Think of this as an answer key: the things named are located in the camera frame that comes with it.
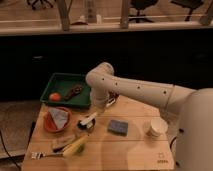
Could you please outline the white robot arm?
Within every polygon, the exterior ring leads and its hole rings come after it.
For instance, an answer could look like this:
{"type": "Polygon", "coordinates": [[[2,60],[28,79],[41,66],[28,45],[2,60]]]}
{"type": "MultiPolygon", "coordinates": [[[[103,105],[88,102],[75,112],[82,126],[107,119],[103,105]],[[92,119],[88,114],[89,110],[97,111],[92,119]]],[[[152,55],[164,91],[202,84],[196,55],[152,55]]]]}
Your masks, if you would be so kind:
{"type": "Polygon", "coordinates": [[[173,84],[121,78],[102,62],[86,74],[91,102],[106,106],[110,92],[180,116],[175,171],[213,171],[213,88],[190,89],[173,84]]]}

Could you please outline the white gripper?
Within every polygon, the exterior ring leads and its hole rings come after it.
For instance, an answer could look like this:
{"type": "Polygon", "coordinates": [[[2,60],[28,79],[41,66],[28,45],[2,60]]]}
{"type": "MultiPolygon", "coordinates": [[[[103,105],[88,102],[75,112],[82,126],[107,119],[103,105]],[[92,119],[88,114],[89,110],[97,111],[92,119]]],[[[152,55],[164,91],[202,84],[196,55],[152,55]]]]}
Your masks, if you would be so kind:
{"type": "Polygon", "coordinates": [[[92,88],[90,92],[90,100],[92,105],[99,111],[104,112],[108,102],[109,94],[106,90],[92,88]]]}

